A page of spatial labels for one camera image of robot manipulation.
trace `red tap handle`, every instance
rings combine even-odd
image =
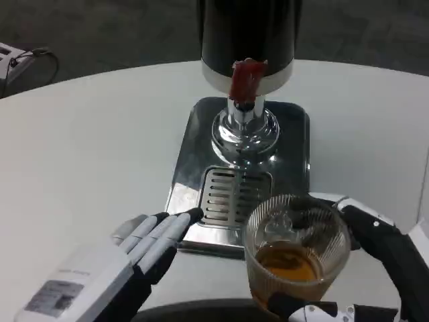
[[[257,62],[252,58],[246,58],[235,62],[233,68],[229,98],[236,103],[254,102],[259,83],[267,68],[267,62]]]

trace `label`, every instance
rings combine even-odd
[[[79,295],[83,285],[63,280],[49,280],[33,296],[26,311],[59,317]]]

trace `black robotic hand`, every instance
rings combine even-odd
[[[193,208],[186,212],[191,216],[188,227],[184,229],[178,242],[183,240],[189,227],[201,220],[203,213],[200,208]],[[160,222],[167,216],[167,213],[158,213]],[[139,217],[128,221],[122,225],[113,235],[112,240],[115,244],[121,245],[122,242],[142,223],[148,216],[140,215]],[[140,266],[133,267],[134,274],[127,281],[124,287],[116,294],[113,300],[105,307],[101,314],[95,319],[95,322],[116,322],[130,321],[137,314],[141,305],[151,294],[151,286],[157,284],[170,267],[174,256],[177,253],[176,247],[169,247],[159,258],[154,266],[147,272],[143,273]]]
[[[388,218],[344,196],[311,194],[341,212],[352,235],[352,249],[362,247],[378,259],[395,284],[401,301],[401,318],[429,321],[429,268],[422,250],[429,247],[429,225],[421,223],[403,235]],[[336,303],[310,302],[283,293],[274,294],[268,309],[284,321],[385,321],[392,322],[396,309],[354,305],[343,313]]]

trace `stainless steel base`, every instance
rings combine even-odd
[[[220,97],[207,97],[194,106],[166,208],[169,213],[204,210],[204,219],[186,234],[183,250],[241,258],[241,225],[258,203],[271,195],[308,192],[310,121],[295,104],[266,101],[265,108],[280,125],[275,152],[257,162],[228,161],[211,132],[213,120],[226,106],[227,99]]]

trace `robotic hand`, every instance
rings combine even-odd
[[[141,215],[112,240],[78,248],[49,277],[15,322],[127,322],[167,272],[188,228],[202,219],[185,213]]]
[[[402,235],[394,223],[364,204],[340,195],[310,193],[339,210],[352,237],[352,250],[363,248],[378,259],[402,302],[401,319],[429,321],[429,224],[419,223]],[[291,322],[393,322],[397,309],[353,305],[340,312],[336,303],[309,302],[274,294],[268,309]]]

